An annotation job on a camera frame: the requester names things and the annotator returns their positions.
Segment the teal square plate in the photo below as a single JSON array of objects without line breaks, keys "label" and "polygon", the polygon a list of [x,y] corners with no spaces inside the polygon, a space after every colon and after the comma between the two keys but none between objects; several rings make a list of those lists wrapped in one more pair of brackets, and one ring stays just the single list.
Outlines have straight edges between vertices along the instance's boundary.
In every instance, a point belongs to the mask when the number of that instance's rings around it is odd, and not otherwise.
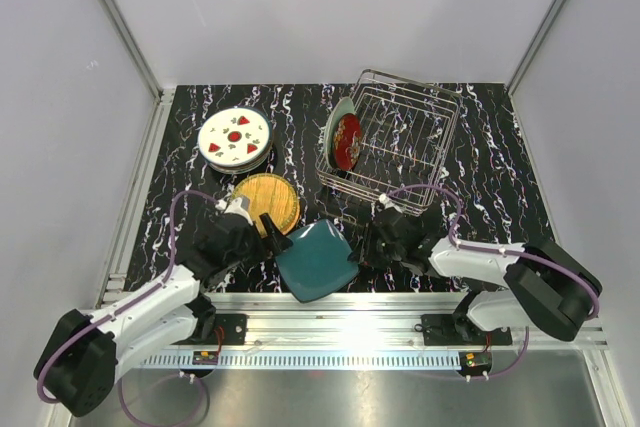
[{"label": "teal square plate", "polygon": [[281,279],[300,303],[322,299],[349,284],[359,267],[352,248],[329,220],[301,227],[287,238],[292,245],[275,257]]}]

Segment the red floral plate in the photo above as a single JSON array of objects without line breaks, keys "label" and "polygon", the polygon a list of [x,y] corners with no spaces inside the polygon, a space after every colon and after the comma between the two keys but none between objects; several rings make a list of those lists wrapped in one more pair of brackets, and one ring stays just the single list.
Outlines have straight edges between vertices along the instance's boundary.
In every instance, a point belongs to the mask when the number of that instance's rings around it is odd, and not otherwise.
[{"label": "red floral plate", "polygon": [[331,140],[331,160],[340,170],[349,171],[357,163],[362,143],[362,131],[355,114],[345,114],[337,124]]}]

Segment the mint green flower plate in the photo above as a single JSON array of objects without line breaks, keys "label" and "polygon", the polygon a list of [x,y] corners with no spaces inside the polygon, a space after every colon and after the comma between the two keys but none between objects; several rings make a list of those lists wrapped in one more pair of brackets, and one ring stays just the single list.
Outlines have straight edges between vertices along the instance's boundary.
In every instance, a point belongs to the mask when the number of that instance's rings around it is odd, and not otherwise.
[{"label": "mint green flower plate", "polygon": [[333,161],[333,136],[336,131],[340,119],[346,114],[354,114],[356,112],[355,104],[350,96],[342,97],[331,111],[324,131],[324,159],[330,168],[335,167]]}]

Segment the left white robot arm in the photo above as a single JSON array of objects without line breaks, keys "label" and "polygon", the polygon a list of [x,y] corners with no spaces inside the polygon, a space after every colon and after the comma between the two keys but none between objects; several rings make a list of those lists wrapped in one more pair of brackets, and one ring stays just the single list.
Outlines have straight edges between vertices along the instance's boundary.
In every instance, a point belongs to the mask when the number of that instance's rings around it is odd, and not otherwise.
[{"label": "left white robot arm", "polygon": [[93,411],[141,361],[174,343],[222,341],[207,297],[230,270],[289,250],[293,242],[268,214],[259,233],[250,218],[226,213],[174,267],[124,299],[91,313],[72,309],[57,322],[34,368],[37,393],[74,416]]}]

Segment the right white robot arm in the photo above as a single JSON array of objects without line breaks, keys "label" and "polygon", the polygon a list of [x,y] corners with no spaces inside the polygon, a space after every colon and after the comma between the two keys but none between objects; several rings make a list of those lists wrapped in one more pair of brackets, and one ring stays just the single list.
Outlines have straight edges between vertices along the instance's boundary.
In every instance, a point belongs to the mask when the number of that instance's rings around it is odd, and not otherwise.
[{"label": "right white robot arm", "polygon": [[377,211],[350,255],[361,266],[404,268],[436,278],[461,277],[495,291],[471,291],[438,320],[423,319],[428,342],[480,344],[501,330],[536,327],[571,342],[597,316],[600,282],[558,244],[496,245],[452,239],[440,214],[396,207]]}]

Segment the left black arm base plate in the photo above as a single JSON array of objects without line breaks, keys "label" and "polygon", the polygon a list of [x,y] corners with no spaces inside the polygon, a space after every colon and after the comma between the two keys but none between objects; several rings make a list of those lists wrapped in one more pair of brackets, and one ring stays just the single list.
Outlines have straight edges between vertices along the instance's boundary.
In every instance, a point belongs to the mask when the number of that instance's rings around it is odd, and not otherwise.
[{"label": "left black arm base plate", "polygon": [[215,316],[212,336],[213,343],[223,346],[243,346],[247,335],[248,316],[240,313],[223,313]]}]

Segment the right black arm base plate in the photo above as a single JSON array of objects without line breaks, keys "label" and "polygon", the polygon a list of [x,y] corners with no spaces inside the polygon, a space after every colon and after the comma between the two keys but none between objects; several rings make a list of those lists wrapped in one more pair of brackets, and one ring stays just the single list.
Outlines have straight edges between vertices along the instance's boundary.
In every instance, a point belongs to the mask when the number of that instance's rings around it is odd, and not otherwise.
[{"label": "right black arm base plate", "polygon": [[513,344],[509,329],[484,331],[466,316],[454,314],[423,314],[414,330],[422,335],[425,346],[492,347]]}]

